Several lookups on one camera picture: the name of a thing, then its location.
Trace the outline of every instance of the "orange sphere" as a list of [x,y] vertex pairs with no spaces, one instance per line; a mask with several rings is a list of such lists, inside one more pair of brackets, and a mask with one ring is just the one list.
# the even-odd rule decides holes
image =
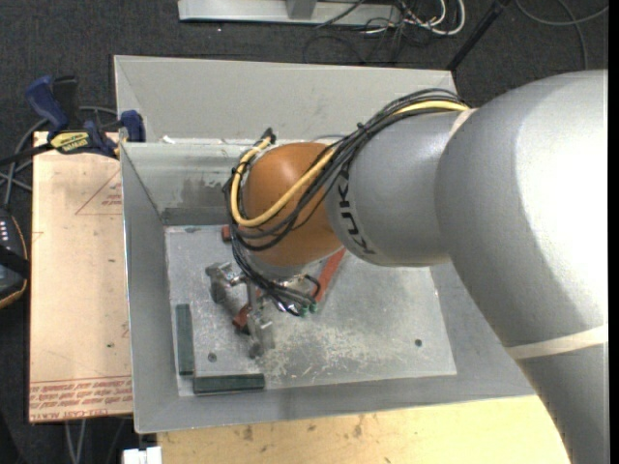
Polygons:
[[[325,149],[321,143],[290,143],[273,148],[250,168],[243,185],[243,207],[249,218],[256,218],[271,208],[310,168]],[[294,210],[307,186],[299,190],[281,211],[262,227],[269,228]],[[324,194],[321,189],[299,214],[295,225],[303,222]],[[272,237],[252,240],[264,244]],[[278,267],[301,266],[332,254],[341,242],[331,228],[323,203],[301,227],[291,231],[278,244],[256,252],[262,261]]]

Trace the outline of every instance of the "yellow label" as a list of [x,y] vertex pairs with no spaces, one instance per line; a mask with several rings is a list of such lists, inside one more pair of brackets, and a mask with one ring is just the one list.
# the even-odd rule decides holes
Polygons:
[[88,146],[88,139],[77,139],[69,144],[63,144],[60,149],[64,152],[76,150],[77,148],[81,148],[82,146]]
[[[79,143],[74,147],[69,147],[69,145],[74,145],[75,143]],[[59,132],[56,137],[54,137],[51,141],[49,141],[54,148],[60,149],[63,151],[74,150],[75,147],[86,146],[88,145],[88,132]]]

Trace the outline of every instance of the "yellow cable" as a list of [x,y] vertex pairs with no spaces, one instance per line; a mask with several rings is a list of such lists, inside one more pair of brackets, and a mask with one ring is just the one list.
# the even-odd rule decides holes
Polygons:
[[[239,193],[239,185],[241,183],[241,176],[237,177],[237,175],[235,174],[234,179],[232,180],[232,187],[230,189],[230,210],[232,212],[232,216],[239,225],[243,225],[244,227],[252,228],[262,225],[262,223],[274,217],[292,199],[292,196],[294,196],[294,194],[303,187],[304,184],[310,181],[315,174],[320,172],[320,170],[322,170],[322,168],[327,164],[327,162],[331,159],[335,152],[336,150],[329,150],[328,152],[326,152],[318,161],[318,163],[314,165],[310,170],[308,170],[305,174],[303,174],[303,177],[301,177],[301,179],[294,183],[294,185],[271,208],[265,211],[262,215],[259,215],[255,218],[243,218],[241,216],[241,213],[239,212],[237,198]],[[241,159],[241,162],[239,164],[242,164],[244,161],[246,161],[245,158],[248,155],[245,155]]]
[[[445,110],[455,111],[468,110],[468,106],[453,101],[422,101],[419,103],[411,104],[409,106],[405,106],[404,108],[401,108],[392,115],[399,115],[400,113],[410,112],[414,110],[422,110],[424,108],[442,108]],[[269,144],[269,142],[270,141],[268,139],[265,139],[258,146],[249,150],[241,158],[237,166],[243,167],[257,153],[262,151]],[[230,211],[232,213],[232,217],[239,225],[243,225],[247,228],[262,225],[264,222],[274,217],[292,199],[292,196],[294,196],[294,194],[303,187],[304,184],[310,181],[315,174],[322,170],[322,168],[327,164],[327,162],[331,159],[335,152],[335,149],[326,152],[322,156],[322,158],[316,163],[316,165],[314,165],[310,170],[308,170],[271,208],[266,210],[263,214],[254,218],[243,218],[241,216],[241,212],[239,212],[238,194],[239,186],[241,184],[241,174],[238,172],[237,169],[237,171],[235,171],[234,173],[234,178],[232,179],[232,185],[230,188]]]
[[446,110],[455,110],[463,112],[464,110],[468,110],[468,106],[465,106],[460,103],[456,103],[454,101],[445,101],[445,100],[430,100],[430,101],[422,101],[421,103],[415,103],[404,108],[401,108],[393,115],[399,115],[400,113],[410,112],[413,110],[422,110],[424,108],[443,108]]

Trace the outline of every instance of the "blue clamp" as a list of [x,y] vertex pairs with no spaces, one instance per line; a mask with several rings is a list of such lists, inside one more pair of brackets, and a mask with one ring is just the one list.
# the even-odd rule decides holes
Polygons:
[[[117,158],[118,143],[99,132],[95,123],[88,120],[83,130],[67,130],[69,119],[51,90],[52,79],[44,75],[26,89],[26,100],[32,108],[51,124],[47,142],[60,153],[93,153],[104,157]],[[142,118],[135,110],[123,112],[120,116],[123,125],[121,140],[144,142],[146,132]]]

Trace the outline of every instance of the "black carpet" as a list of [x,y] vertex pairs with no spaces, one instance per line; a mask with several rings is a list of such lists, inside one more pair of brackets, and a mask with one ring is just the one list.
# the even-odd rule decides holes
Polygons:
[[[26,104],[24,90],[43,74],[75,74],[82,104],[114,107],[111,62],[116,54],[444,69],[493,0],[464,0],[467,24],[457,36],[428,40],[420,34],[415,40],[426,43],[407,43],[401,49],[385,40],[373,54],[377,39],[341,28],[181,24],[177,1],[0,0],[0,156],[12,153],[21,135],[38,120]],[[520,1],[535,15],[569,19],[555,0]],[[564,1],[577,17],[608,2]],[[581,29],[588,68],[607,68],[607,14],[583,23]],[[336,39],[315,40],[318,36]],[[583,68],[583,52],[573,26],[542,25],[512,5],[461,64],[456,80],[464,99],[479,106],[534,79]],[[25,171],[19,179],[30,183],[31,174]],[[14,188],[11,210],[29,236],[30,194]],[[13,464],[18,455],[32,464],[69,462],[63,426],[31,425],[26,419],[28,307],[26,296],[0,310],[0,464]],[[115,419],[89,421],[84,462],[105,461],[119,423]],[[119,446],[137,445],[131,426],[125,423],[121,429]],[[75,439],[77,430],[73,427]]]

